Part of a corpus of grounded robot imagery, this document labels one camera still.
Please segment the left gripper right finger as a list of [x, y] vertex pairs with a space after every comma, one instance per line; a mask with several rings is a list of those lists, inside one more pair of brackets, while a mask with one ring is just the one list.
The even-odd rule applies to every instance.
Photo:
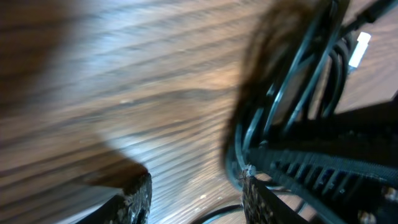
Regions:
[[268, 189], [264, 181], [255, 177], [254, 166], [246, 166], [241, 174], [246, 223], [309, 224], [278, 197], [278, 195], [292, 195], [292, 192]]

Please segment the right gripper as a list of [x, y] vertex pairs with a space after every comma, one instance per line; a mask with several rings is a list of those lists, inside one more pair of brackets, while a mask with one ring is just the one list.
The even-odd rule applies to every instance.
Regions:
[[397, 202], [384, 196], [397, 188], [397, 95], [294, 122], [285, 137], [280, 131], [282, 125], [272, 127], [269, 149], [249, 153], [258, 171], [304, 199], [325, 223], [359, 223], [360, 211], [376, 223], [397, 223]]

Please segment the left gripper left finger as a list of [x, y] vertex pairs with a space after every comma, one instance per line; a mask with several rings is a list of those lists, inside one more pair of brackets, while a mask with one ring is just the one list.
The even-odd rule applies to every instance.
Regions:
[[122, 190], [77, 224], [146, 224], [152, 201], [151, 175], [133, 177]]

